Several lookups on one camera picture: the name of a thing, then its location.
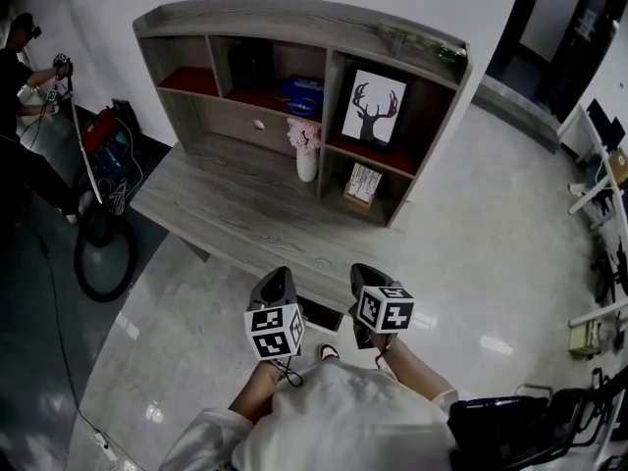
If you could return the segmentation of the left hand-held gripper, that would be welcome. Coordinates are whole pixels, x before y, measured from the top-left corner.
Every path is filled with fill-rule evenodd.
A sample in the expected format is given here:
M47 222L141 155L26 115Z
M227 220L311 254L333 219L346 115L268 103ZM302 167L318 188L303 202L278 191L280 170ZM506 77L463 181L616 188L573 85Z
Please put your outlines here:
M271 271L255 285L244 325L258 360L283 360L300 353L305 325L289 267Z

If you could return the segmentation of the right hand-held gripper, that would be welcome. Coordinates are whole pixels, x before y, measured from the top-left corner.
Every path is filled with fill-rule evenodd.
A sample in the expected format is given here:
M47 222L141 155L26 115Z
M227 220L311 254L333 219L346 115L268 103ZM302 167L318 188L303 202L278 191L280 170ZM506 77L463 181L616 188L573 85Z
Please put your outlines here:
M374 267L355 263L350 286L355 301L349 315L359 349L374 348L374 335L396 335L409 328L415 299L400 282Z

